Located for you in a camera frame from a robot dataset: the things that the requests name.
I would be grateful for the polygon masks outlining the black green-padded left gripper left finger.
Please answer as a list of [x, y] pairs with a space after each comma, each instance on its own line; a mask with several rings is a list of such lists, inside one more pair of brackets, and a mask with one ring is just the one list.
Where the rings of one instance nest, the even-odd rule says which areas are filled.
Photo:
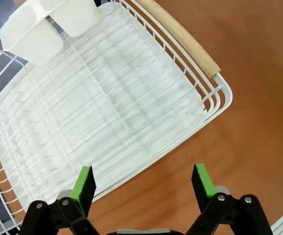
[[30, 203], [19, 234], [56, 235], [65, 228], [74, 235], [99, 234], [88, 219], [95, 189], [92, 167], [82, 167], [70, 196], [60, 194], [51, 204], [42, 200]]

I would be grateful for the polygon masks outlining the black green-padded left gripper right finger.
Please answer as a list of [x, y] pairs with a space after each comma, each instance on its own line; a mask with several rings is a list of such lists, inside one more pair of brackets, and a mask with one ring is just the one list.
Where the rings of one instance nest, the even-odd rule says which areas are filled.
[[188, 235], [213, 235], [218, 225], [229, 225], [235, 235], [271, 235], [273, 232], [258, 198], [246, 194], [235, 199], [216, 192], [204, 166], [195, 164], [191, 182], [201, 214]]

